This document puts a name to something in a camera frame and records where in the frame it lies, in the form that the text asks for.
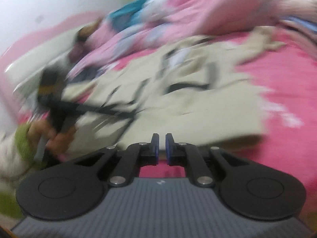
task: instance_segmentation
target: gray ribbed panel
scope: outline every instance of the gray ribbed panel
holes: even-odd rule
[[[112,188],[96,209],[82,217],[64,222],[28,217],[14,232],[20,238],[307,238],[310,234],[295,218],[274,223],[242,218],[228,210],[212,189],[193,186],[186,178],[135,178],[128,187]]]

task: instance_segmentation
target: pink headboard trim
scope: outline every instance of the pink headboard trim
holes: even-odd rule
[[[58,36],[65,31],[89,23],[101,16],[104,16],[104,13],[100,11],[84,12],[73,15],[54,27],[33,32],[24,36],[12,46],[10,46],[2,56],[0,56],[0,96],[3,98],[8,111],[16,121],[18,120],[20,106],[16,99],[14,99],[12,96],[12,86],[8,82],[4,73],[6,68],[15,60],[38,45],[52,39],[55,36]]]

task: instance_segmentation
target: hand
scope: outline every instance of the hand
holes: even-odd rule
[[[47,120],[39,120],[32,122],[28,131],[28,139],[36,149],[42,135],[47,137],[49,141],[46,148],[53,154],[59,155],[67,151],[70,143],[74,140],[76,132],[75,126],[72,126],[67,133],[56,133],[55,129]]]

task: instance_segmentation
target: beige cloth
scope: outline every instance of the beige cloth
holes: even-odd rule
[[[111,97],[108,104],[126,104],[134,99],[141,83],[146,82],[136,103],[121,106],[138,111],[136,120],[118,141],[122,149],[136,142],[149,142],[153,133],[160,135],[161,149],[165,147],[167,133],[172,133],[176,142],[198,146],[221,144],[237,150],[254,145],[264,133],[257,89],[247,74],[237,73],[234,67],[267,49],[280,47],[281,43],[271,40],[273,31],[273,27],[257,27],[244,44],[231,48],[225,42],[196,45],[205,36],[165,45],[151,55],[133,60],[120,72],[101,76],[94,82],[96,87],[87,103],[101,105]],[[185,47],[191,47],[191,51],[184,62],[168,68],[165,55]],[[164,66],[166,70],[158,77]],[[209,88],[182,88],[167,94],[175,83],[209,85]],[[73,99],[73,92],[69,87],[65,97]],[[71,149],[93,151],[113,145],[127,122],[87,115],[79,123],[78,137]]]

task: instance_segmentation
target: white wall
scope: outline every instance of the white wall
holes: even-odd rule
[[[0,55],[25,34],[54,26],[71,15],[108,13],[120,6],[122,0],[0,0]],[[0,130],[10,132],[14,126],[0,98]]]

